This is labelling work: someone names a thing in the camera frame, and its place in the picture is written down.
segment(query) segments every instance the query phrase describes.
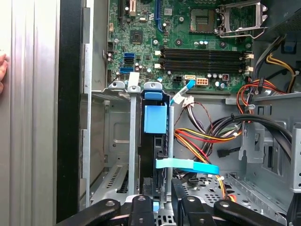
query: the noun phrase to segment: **blue pcie slot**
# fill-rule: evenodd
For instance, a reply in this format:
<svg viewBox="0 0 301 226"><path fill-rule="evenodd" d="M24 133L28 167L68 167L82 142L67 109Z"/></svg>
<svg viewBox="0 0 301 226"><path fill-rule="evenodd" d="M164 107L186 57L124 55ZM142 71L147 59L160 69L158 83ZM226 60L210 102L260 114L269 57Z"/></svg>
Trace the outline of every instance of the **blue pcie slot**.
<svg viewBox="0 0 301 226"><path fill-rule="evenodd" d="M135 53L125 53L123 55L124 58L127 58L127 59L134 59L135 58Z"/></svg>
<svg viewBox="0 0 301 226"><path fill-rule="evenodd" d="M161 25L161 0L155 1L155 21L158 26L158 30L163 32Z"/></svg>
<svg viewBox="0 0 301 226"><path fill-rule="evenodd" d="M120 68L120 73L123 73L123 74L130 73L133 71L134 71L134 69L132 67L121 67Z"/></svg>

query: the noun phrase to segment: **yellow wire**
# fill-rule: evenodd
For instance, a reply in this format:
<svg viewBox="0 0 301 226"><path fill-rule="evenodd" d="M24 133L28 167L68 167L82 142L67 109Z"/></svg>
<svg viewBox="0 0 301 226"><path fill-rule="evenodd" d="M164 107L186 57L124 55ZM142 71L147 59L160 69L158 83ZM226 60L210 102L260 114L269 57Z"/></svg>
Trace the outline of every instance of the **yellow wire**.
<svg viewBox="0 0 301 226"><path fill-rule="evenodd" d="M184 145L186 145L186 147L191 151L193 152L203 163L206 163L206 164L209 164L209 162L207 160L205 160L196 150L195 148L189 144L186 140L184 140L180 135L178 134L175 134L175 137L177 139L179 139ZM221 191L222 191L222 196L223 198L225 197L225 190L224 190L224 186L223 186L223 183L221 180L219 180L219 183L220 183L220 186L221 186Z"/></svg>
<svg viewBox="0 0 301 226"><path fill-rule="evenodd" d="M270 63L270 64L279 65L281 67L284 67L284 68L286 68L287 70L290 71L290 73L292 74L293 77L295 76L295 73L293 72L293 70L291 69L291 67L287 63L285 63L281 60L277 60L275 58L272 58L271 54L267 56L267 62Z"/></svg>
<svg viewBox="0 0 301 226"><path fill-rule="evenodd" d="M202 134L202 133L198 133L196 131L193 131L193 130L190 130L190 129L186 129L186 128L179 128L179 129L176 129L176 131L177 130L188 131L188 132L197 134L197 135L202 136L202 137L206 137L206 138L214 139L214 140L220 140L220 141L228 141L228 140L232 140L232 139L236 138L236 136L233 136L233 137L230 137L230 138L217 138L217 137L208 136L208 135L205 135L205 134Z"/></svg>
<svg viewBox="0 0 301 226"><path fill-rule="evenodd" d="M277 63L280 63L280 64L285 65L286 68L292 73L292 76L296 76L295 73L293 72L293 70L291 69L291 67L290 67L286 62L283 62L283 61L281 61L281 60L275 59L275 58L273 58L272 56L273 56L273 55L270 54L270 55L268 56L268 58L271 59L272 61L275 61L275 62L277 62Z"/></svg>

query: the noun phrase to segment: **silver metal frame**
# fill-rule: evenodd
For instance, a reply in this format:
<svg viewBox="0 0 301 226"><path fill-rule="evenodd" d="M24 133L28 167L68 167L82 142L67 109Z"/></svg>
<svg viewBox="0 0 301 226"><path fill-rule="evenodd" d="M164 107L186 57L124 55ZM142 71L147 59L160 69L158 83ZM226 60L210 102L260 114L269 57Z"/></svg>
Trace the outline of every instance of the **silver metal frame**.
<svg viewBox="0 0 301 226"><path fill-rule="evenodd" d="M232 31L230 28L230 12L232 8L243 8L247 6L256 6L255 10L255 18L256 18L256 24L253 27L239 27L238 29ZM234 38L234 37L244 37L244 36L250 36L253 39L258 38L260 35L262 35L267 29L267 27L261 27L262 23L268 18L267 15L263 15L263 12L267 11L268 8L266 8L264 5L261 4L260 0L249 0L244 2L238 2L238 3L231 3L228 5L220 5L219 10L217 10L217 13L219 13L222 16L222 24L219 27L219 30L216 29L216 33L221 38ZM254 30L263 30L262 33L260 33L258 36L253 37L250 34L244 34L244 35L229 35L233 33L238 32L246 32L246 31L254 31Z"/></svg>
<svg viewBox="0 0 301 226"><path fill-rule="evenodd" d="M2 226L52 226L60 1L1 1L0 49L8 56L0 96Z"/></svg>

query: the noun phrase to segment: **blue sata port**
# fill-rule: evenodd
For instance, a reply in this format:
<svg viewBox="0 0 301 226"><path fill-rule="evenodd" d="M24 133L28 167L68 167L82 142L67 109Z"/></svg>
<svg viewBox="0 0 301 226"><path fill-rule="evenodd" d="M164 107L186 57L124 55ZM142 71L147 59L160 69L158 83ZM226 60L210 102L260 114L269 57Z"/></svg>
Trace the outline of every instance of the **blue sata port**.
<svg viewBox="0 0 301 226"><path fill-rule="evenodd" d="M124 73L124 74L130 73L133 71L134 71L134 69L132 67L121 67L120 68L120 73Z"/></svg>
<svg viewBox="0 0 301 226"><path fill-rule="evenodd" d="M124 58L127 58L127 59L134 59L135 58L135 53L125 53L123 55Z"/></svg>

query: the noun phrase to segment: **blue plastic latch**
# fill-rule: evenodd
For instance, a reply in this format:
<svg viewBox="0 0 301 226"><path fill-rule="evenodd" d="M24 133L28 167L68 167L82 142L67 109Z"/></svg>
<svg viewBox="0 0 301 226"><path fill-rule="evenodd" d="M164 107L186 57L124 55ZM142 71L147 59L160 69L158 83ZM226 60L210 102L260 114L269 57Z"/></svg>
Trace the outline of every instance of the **blue plastic latch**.
<svg viewBox="0 0 301 226"><path fill-rule="evenodd" d="M154 202L153 203L153 211L157 212L157 211L159 211L159 209L160 209L159 202Z"/></svg>
<svg viewBox="0 0 301 226"><path fill-rule="evenodd" d="M156 168L179 168L187 172L206 173L213 175L218 175L220 173L218 166L193 161L190 159L156 159Z"/></svg>
<svg viewBox="0 0 301 226"><path fill-rule="evenodd" d="M145 91L144 99L146 100L162 100L163 94L162 91Z"/></svg>
<svg viewBox="0 0 301 226"><path fill-rule="evenodd" d="M167 105L145 106L144 132L145 133L166 133Z"/></svg>

